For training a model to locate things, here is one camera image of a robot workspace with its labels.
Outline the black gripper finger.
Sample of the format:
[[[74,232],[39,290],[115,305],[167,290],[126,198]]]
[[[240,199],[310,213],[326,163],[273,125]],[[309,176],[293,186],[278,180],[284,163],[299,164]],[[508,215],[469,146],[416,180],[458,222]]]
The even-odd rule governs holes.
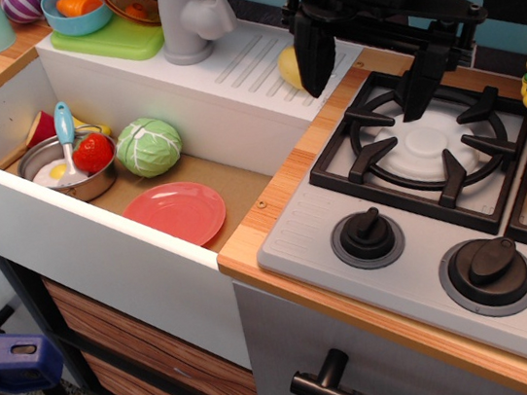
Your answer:
[[[333,73],[334,37],[303,11],[295,14],[292,29],[301,84],[312,97],[319,97]]]
[[[419,50],[398,86],[404,122],[420,120],[448,67],[450,49],[437,45]]]

